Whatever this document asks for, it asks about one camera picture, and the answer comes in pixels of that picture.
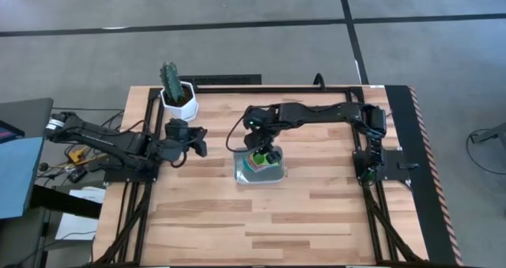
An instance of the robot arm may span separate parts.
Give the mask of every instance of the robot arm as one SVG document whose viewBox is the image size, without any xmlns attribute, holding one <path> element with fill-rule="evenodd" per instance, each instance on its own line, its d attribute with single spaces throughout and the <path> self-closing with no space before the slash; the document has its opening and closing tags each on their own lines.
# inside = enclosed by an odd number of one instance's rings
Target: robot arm
<svg viewBox="0 0 506 268">
<path fill-rule="evenodd" d="M 368 139 L 368 167 L 383 164 L 381 139 L 387 133 L 385 111 L 371 104 L 345 102 L 329 106 L 308 107 L 300 103 L 250 106 L 244 112 L 243 125 L 251 133 L 244 138 L 248 150 L 266 154 L 276 163 L 281 159 L 273 151 L 272 142 L 282 130 L 298 128 L 306 123 L 349 123 Z"/>
<path fill-rule="evenodd" d="M 123 166 L 137 171 L 149 170 L 163 160 L 176 161 L 189 148 L 205 157 L 207 130 L 188 127 L 183 120 L 172 119 L 165 125 L 167 138 L 158 140 L 147 133 L 118 132 L 83 121 L 73 112 L 51 115 L 46 136 L 52 142 L 76 142 L 114 156 Z"/>
</svg>

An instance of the black floor stripe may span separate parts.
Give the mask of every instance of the black floor stripe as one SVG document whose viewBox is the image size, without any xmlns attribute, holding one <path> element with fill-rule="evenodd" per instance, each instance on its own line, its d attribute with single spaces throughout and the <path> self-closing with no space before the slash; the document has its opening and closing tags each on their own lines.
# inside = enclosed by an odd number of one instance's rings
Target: black floor stripe
<svg viewBox="0 0 506 268">
<path fill-rule="evenodd" d="M 355 23 L 355 24 L 415 23 L 415 22 L 470 21 L 470 20 L 492 20 L 492 19 L 506 19 L 506 13 L 475 14 L 475 15 L 357 18 L 357 19 L 353 19 L 353 23 Z"/>
<path fill-rule="evenodd" d="M 12 36 L 64 36 L 64 35 L 90 35 L 90 34 L 119 34 L 128 32 L 167 32 L 187 30 L 212 30 L 225 28 L 261 28 L 261 27 L 287 27 L 287 26 L 317 26 L 345 24 L 344 19 L 297 19 L 280 21 L 245 21 L 209 24 L 184 25 L 158 25 L 140 27 L 117 28 L 80 28 L 60 30 L 34 30 L 34 31 L 6 31 L 0 32 L 0 37 Z"/>
<path fill-rule="evenodd" d="M 355 61 L 357 62 L 358 67 L 358 75 L 361 80 L 362 85 L 368 85 L 369 79 L 367 77 L 367 73 L 365 72 L 365 64 L 364 59 L 362 58 L 361 46 L 358 43 L 357 32 L 355 31 L 355 26 L 353 25 L 353 18 L 351 16 L 351 11 L 349 9 L 348 0 L 341 0 L 342 11 L 345 14 L 346 27 L 348 28 L 348 36 L 349 41 L 351 42 L 351 48 L 353 51 L 353 57 L 355 57 Z"/>
</svg>

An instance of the striped tape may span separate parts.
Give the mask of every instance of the striped tape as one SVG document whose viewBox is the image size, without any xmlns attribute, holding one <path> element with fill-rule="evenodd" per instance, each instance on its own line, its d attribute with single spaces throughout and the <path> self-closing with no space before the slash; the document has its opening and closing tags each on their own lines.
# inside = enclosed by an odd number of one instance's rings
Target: striped tape
<svg viewBox="0 0 506 268">
<path fill-rule="evenodd" d="M 438 194 L 438 199 L 440 200 L 441 211 L 443 212 L 443 215 L 444 215 L 443 218 L 444 218 L 444 221 L 446 222 L 446 229 L 448 230 L 448 235 L 450 236 L 451 248 L 453 249 L 453 252 L 455 254 L 455 261 L 457 262 L 458 265 L 463 266 L 464 263 L 462 260 L 462 256 L 460 254 L 459 245 L 457 244 L 455 232 L 453 230 L 453 226 L 451 225 L 450 213 L 448 212 L 448 207 L 447 207 L 446 201 L 444 199 L 443 188 L 441 187 L 441 182 L 440 182 L 440 176 L 437 173 L 436 162 L 434 161 L 434 153 L 432 152 L 432 149 L 429 144 L 429 137 L 427 135 L 427 130 L 425 129 L 424 121 L 421 118 L 421 110 L 420 110 L 420 105 L 418 104 L 417 94 L 414 92 L 414 90 L 411 87 L 410 87 L 410 91 L 411 91 L 411 97 L 413 98 L 414 110 L 417 113 L 418 124 L 420 126 L 421 136 L 422 136 L 423 142 L 425 144 L 425 151 L 427 152 L 427 158 L 429 159 L 429 167 L 430 167 L 432 178 L 434 181 L 434 186 L 435 186 L 436 192 Z"/>
</svg>

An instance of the wooden table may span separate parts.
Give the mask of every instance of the wooden table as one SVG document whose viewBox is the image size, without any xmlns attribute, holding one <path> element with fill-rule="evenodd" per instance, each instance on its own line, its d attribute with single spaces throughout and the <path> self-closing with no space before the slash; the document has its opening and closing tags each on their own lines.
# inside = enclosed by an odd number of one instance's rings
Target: wooden table
<svg viewBox="0 0 506 268">
<path fill-rule="evenodd" d="M 363 90 L 365 102 L 391 112 L 384 87 L 364 86 Z M 130 89 L 123 128 L 143 119 L 148 93 L 147 86 Z M 197 99 L 200 108 L 191 125 L 209 130 L 208 156 L 201 158 L 190 151 L 182 168 L 162 166 L 149 204 L 142 265 L 375 262 L 364 199 L 353 169 L 350 125 L 311 124 L 281 132 L 275 141 L 283 148 L 288 177 L 277 184 L 238 185 L 232 177 L 232 153 L 225 148 L 227 133 L 248 105 L 294 101 L 334 104 L 346 101 L 343 94 L 222 93 L 197 94 Z M 169 119 L 166 112 L 164 122 Z M 387 118 L 387 127 L 383 146 L 399 147 L 392 115 Z M 238 127 L 231 147 L 244 146 L 245 133 Z M 411 191 L 396 181 L 383 185 L 392 224 L 413 251 L 426 259 Z M 115 238 L 123 187 L 114 183 L 107 189 L 93 248 L 96 257 Z M 130 239 L 127 259 L 133 255 L 134 237 Z M 381 243 L 387 259 L 384 237 Z"/>
</svg>

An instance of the potted cactus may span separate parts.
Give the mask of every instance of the potted cactus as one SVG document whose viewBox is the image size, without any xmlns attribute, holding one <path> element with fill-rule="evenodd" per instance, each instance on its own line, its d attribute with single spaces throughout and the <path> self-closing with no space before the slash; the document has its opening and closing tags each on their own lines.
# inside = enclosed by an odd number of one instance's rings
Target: potted cactus
<svg viewBox="0 0 506 268">
<path fill-rule="evenodd" d="M 160 69 L 161 83 L 164 88 L 160 92 L 164 107 L 177 119 L 191 121 L 195 119 L 198 103 L 195 99 L 193 85 L 183 82 L 177 74 L 174 62 L 166 63 Z"/>
</svg>

